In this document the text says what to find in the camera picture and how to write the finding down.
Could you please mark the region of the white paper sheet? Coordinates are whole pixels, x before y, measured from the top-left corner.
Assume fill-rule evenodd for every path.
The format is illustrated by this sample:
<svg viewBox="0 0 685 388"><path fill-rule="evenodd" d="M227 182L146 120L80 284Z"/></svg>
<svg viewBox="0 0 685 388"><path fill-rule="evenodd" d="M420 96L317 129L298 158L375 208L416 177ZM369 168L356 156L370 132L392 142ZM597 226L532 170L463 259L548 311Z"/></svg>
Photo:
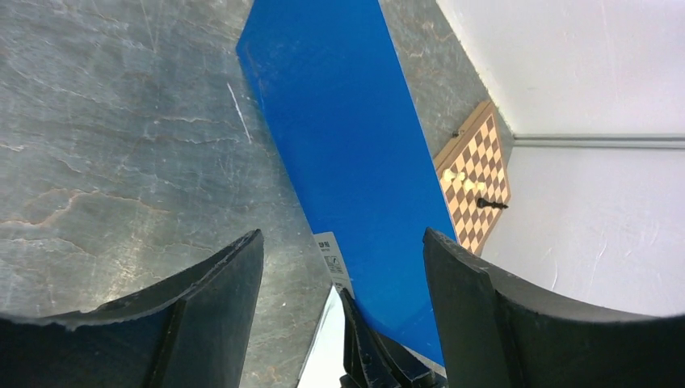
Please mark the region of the white paper sheet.
<svg viewBox="0 0 685 388"><path fill-rule="evenodd" d="M335 287L330 289L297 388L339 388L343 367L345 315Z"/></svg>

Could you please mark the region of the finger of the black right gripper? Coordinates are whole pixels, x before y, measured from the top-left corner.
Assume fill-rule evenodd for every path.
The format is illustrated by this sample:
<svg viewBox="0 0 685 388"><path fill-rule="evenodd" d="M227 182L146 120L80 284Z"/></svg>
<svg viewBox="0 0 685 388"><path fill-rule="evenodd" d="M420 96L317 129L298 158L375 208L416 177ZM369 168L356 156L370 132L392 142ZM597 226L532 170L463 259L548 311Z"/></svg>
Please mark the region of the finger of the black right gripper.
<svg viewBox="0 0 685 388"><path fill-rule="evenodd" d="M396 341L366 323L347 289L339 292L345 314L342 388L437 388L447 379Z"/></svg>

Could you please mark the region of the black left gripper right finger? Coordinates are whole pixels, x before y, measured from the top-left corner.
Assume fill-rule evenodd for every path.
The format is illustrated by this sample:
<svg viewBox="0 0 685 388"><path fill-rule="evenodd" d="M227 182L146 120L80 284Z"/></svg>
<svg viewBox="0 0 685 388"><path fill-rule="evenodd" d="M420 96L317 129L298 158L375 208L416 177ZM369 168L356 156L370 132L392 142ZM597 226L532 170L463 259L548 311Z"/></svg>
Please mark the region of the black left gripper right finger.
<svg viewBox="0 0 685 388"><path fill-rule="evenodd" d="M524 280L445 234L423 237L453 387L681 387L684 318L591 305Z"/></svg>

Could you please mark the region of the blue plastic folder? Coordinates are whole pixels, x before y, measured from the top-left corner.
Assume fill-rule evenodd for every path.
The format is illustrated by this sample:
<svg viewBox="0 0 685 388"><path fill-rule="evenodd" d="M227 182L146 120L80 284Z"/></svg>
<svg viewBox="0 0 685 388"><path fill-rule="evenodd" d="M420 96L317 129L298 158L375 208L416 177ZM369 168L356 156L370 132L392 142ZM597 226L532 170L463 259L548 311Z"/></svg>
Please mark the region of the blue plastic folder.
<svg viewBox="0 0 685 388"><path fill-rule="evenodd" d="M422 239L454 230L380 4L258 0L237 54L335 286L442 363Z"/></svg>

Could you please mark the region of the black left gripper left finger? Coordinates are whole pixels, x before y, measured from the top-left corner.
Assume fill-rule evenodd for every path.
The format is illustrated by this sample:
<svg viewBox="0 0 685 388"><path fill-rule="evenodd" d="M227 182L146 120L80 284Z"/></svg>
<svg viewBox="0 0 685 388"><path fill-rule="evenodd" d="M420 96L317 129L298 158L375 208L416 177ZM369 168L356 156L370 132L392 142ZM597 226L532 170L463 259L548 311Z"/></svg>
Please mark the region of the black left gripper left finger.
<svg viewBox="0 0 685 388"><path fill-rule="evenodd" d="M4 387L236 387L263 276L253 230L138 292L43 318L1 316Z"/></svg>

